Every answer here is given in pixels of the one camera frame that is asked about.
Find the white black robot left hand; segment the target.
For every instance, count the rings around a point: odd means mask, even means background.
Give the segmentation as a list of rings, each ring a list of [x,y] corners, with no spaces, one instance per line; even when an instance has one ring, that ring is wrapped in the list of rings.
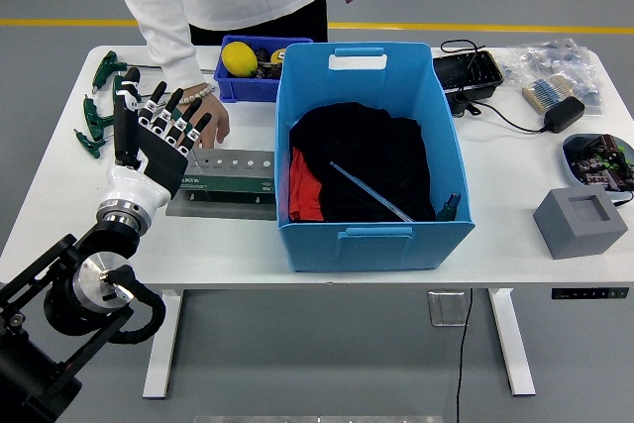
[[[183,113],[175,116],[183,97],[180,88],[164,105],[159,105],[166,91],[163,81],[150,99],[141,103],[138,101],[140,79],[139,70],[132,67],[115,91],[115,164],[138,172],[174,197],[188,165],[187,156],[211,122],[212,115],[205,113],[196,124],[190,123],[202,105],[202,98],[196,96],[186,104]]]

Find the person's right hand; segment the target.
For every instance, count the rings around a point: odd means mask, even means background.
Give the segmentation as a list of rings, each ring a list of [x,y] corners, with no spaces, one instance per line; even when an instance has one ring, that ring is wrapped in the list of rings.
[[[213,149],[222,144],[230,133],[229,114],[214,95],[208,95],[202,99],[201,105],[191,118],[191,123],[195,125],[206,113],[211,115],[211,120],[200,132],[195,149]]]

